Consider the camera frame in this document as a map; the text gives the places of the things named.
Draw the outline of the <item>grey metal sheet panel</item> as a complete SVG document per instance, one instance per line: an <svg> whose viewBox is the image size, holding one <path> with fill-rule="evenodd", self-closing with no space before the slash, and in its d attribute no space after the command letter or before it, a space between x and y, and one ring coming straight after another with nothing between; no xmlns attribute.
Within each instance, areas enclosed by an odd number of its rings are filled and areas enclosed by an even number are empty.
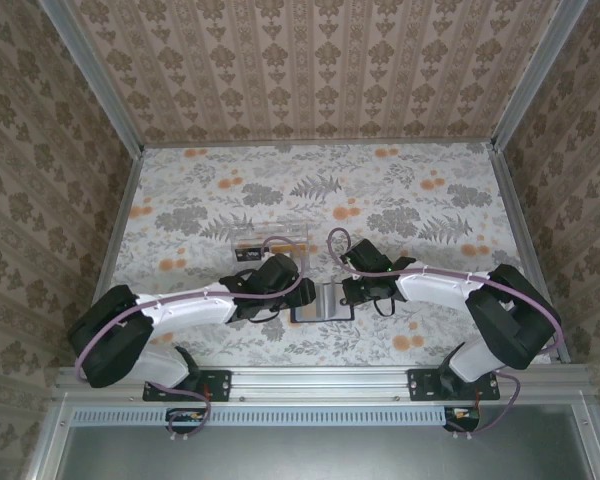
<svg viewBox="0 0 600 480"><path fill-rule="evenodd" d="M593 480L563 406L513 408L471 439L441 427L73 430L58 480Z"/></svg>

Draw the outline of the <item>aluminium table side rail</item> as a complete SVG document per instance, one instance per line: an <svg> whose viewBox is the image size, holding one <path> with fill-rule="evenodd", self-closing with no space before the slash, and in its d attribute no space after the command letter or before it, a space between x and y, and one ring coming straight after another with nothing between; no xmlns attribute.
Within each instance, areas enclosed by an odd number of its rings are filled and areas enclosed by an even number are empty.
<svg viewBox="0 0 600 480"><path fill-rule="evenodd" d="M530 283L552 303L504 153L492 151L490 159L522 269Z"/></svg>
<svg viewBox="0 0 600 480"><path fill-rule="evenodd" d="M127 285L111 284L141 168L142 157L138 155L132 160L91 304L67 334L76 355L77 376L84 381L102 375L116 360L130 370L151 330L150 320L139 310L139 296Z"/></svg>

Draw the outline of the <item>navy blue card holder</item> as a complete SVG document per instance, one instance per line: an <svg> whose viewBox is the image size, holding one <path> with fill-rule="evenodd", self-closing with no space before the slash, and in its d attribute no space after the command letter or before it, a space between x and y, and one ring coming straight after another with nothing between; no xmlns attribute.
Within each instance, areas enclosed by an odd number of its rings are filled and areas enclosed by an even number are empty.
<svg viewBox="0 0 600 480"><path fill-rule="evenodd" d="M349 322L355 319L354 308L346 303L343 285L331 281L316 286L311 304L291 310L292 323Z"/></svg>

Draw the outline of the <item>floral table cover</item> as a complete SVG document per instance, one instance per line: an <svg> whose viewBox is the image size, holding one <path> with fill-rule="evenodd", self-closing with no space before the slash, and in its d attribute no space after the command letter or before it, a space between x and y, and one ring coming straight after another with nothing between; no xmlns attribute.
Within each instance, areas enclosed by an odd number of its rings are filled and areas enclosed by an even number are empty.
<svg viewBox="0 0 600 480"><path fill-rule="evenodd" d="M262 222L309 228L309 277L345 277L332 252L369 239L391 259L459 271L520 258L482 143L148 149L112 284L136 293L206 286L239 269L229 235ZM349 322L200 326L161 337L204 366L436 365L478 336L472 318L424 302L361 306Z"/></svg>

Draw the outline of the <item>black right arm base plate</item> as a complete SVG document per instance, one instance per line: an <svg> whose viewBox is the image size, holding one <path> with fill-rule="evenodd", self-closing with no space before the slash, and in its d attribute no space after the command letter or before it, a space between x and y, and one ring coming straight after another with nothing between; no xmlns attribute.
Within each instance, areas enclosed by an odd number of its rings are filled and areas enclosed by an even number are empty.
<svg viewBox="0 0 600 480"><path fill-rule="evenodd" d="M410 399L424 401L499 400L498 382L493 373L465 382L452 371L410 369L407 371Z"/></svg>

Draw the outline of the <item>clear acrylic card tray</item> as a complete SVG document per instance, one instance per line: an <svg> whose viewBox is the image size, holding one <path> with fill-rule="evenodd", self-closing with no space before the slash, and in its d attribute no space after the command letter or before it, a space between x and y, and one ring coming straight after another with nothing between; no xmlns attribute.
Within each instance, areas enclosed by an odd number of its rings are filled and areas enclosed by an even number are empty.
<svg viewBox="0 0 600 480"><path fill-rule="evenodd" d="M270 252L270 247L274 244L299 244L305 243L307 250L301 256L288 256L297 266L305 260L306 268L309 268L309 228L302 222L262 222L253 223L243 227L235 227L230 235L231 253L235 265L239 270L257 269L269 257L275 255ZM267 247L269 252L265 254L260 262L238 263L235 258L234 250L242 247Z"/></svg>

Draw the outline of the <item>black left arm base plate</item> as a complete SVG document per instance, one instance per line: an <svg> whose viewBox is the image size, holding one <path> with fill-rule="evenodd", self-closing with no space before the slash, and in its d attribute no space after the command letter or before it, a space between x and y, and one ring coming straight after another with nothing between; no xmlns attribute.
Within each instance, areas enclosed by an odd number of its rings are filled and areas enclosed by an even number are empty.
<svg viewBox="0 0 600 480"><path fill-rule="evenodd" d="M211 402L227 402L231 392L232 373L230 370L200 370L190 374L173 390L194 392ZM145 402L187 402L195 401L191 395L169 393L146 382L142 399Z"/></svg>

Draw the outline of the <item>aluminium frame post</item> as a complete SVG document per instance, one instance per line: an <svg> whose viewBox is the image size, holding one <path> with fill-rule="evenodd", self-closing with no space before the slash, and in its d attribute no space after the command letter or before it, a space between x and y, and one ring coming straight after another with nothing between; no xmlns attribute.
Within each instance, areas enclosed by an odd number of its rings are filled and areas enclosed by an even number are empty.
<svg viewBox="0 0 600 480"><path fill-rule="evenodd" d="M126 150L132 158L140 157L144 142L125 108L122 96L114 88L105 62L96 55L95 47L87 38L86 30L79 25L67 0L39 1Z"/></svg>
<svg viewBox="0 0 600 480"><path fill-rule="evenodd" d="M502 151L511 140L587 2L588 0L560 0L494 130L491 140L496 152Z"/></svg>

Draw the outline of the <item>aluminium mounting rail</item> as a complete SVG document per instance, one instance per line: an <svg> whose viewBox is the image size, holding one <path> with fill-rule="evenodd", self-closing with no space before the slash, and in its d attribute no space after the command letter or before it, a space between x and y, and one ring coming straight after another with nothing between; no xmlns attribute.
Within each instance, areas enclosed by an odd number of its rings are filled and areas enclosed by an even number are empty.
<svg viewBox="0 0 600 480"><path fill-rule="evenodd" d="M411 403L407 371L415 366L389 367L230 367L228 404L329 405ZM521 384L521 404L570 404L593 396L586 368L572 364L533 365L525 371L505 370L496 379L499 404ZM142 400L143 383L123 380L104 389L80 384L73 372L58 374L52 399L75 405L122 405Z"/></svg>

